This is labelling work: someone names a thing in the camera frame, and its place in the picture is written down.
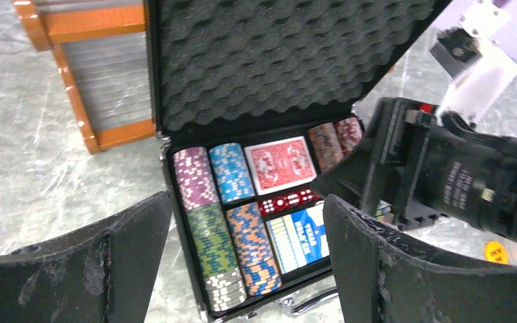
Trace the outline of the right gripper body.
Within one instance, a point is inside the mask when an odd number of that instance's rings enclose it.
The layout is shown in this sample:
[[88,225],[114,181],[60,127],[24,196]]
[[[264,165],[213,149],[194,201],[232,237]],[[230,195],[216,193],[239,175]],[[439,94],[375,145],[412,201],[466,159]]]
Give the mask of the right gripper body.
[[361,196],[398,216],[417,205],[517,242],[517,139],[474,131],[454,112],[382,98],[366,133],[372,140]]

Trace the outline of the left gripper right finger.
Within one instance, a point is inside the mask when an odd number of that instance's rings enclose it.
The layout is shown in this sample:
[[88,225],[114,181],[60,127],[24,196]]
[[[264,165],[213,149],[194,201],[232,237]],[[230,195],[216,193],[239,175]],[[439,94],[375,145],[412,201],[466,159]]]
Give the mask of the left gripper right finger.
[[323,217],[346,322],[517,322],[517,266],[429,245],[335,195]]

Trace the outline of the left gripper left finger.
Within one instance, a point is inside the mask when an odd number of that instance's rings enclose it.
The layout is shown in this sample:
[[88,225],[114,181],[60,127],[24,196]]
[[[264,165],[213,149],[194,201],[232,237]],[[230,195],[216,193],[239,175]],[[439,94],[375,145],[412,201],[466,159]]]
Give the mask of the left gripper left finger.
[[143,322],[172,212],[171,196],[158,192],[0,255],[0,322]]

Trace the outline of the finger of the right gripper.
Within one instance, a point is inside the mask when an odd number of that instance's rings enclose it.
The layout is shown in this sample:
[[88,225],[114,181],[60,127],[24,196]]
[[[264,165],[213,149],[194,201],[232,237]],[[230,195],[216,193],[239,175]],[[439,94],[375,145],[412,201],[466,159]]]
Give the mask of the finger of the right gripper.
[[318,175],[311,189],[324,199],[333,194],[360,210],[375,210],[377,165],[373,160],[376,138],[362,137],[354,150],[337,165]]

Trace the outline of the blue Texas Hold'em card deck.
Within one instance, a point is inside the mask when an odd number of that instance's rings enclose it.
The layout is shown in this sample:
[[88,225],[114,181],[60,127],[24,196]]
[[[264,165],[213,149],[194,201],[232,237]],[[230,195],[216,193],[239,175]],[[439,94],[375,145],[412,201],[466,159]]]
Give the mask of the blue Texas Hold'em card deck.
[[324,203],[319,202],[266,222],[283,274],[329,256],[323,207]]

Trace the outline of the orange big blind button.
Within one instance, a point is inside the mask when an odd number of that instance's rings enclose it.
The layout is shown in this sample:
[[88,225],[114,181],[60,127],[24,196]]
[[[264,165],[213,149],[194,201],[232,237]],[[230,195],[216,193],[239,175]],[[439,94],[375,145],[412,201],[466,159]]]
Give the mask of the orange big blind button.
[[485,260],[498,264],[509,264],[508,253],[504,245],[498,241],[489,241],[484,247]]

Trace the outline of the light blue chip stack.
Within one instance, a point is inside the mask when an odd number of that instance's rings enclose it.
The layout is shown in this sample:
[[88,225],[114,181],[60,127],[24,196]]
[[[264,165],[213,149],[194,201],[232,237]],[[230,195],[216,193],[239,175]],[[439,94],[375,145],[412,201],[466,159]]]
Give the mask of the light blue chip stack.
[[209,150],[217,189],[224,205],[256,195],[244,152],[239,143],[224,143]]

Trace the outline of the purple chip stack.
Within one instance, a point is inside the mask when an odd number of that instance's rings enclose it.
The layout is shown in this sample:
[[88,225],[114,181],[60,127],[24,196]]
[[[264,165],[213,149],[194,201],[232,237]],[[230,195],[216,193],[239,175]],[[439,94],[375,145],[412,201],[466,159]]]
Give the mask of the purple chip stack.
[[186,211],[219,202],[207,150],[189,147],[172,156],[176,179]]

